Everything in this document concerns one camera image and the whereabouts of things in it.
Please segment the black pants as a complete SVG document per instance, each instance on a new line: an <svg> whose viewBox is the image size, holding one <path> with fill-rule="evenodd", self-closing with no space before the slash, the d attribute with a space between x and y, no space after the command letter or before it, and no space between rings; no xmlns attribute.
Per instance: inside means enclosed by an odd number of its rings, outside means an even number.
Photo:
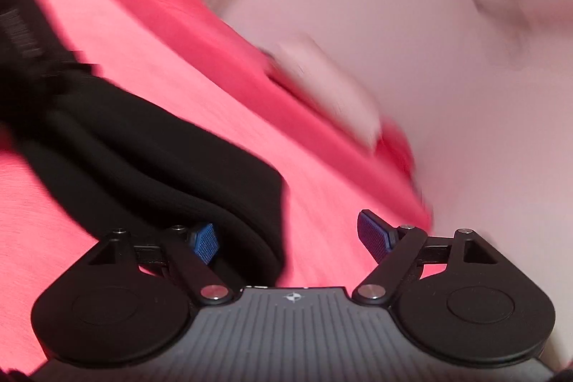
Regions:
<svg viewBox="0 0 573 382"><path fill-rule="evenodd" d="M212 226L216 271L272 286L285 268L281 174L80 62L36 0L1 0L1 122L93 237Z"/></svg>

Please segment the pink far bed cover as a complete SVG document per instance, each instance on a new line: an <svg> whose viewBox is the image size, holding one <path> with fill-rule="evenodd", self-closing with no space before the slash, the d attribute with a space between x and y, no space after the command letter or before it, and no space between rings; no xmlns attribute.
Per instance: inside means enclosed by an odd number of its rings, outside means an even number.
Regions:
<svg viewBox="0 0 573 382"><path fill-rule="evenodd" d="M204 0L116 0L205 77L319 156L357 180L382 165L411 179L414 158L405 135L384 122L368 150L274 82L272 59L217 17Z"/></svg>

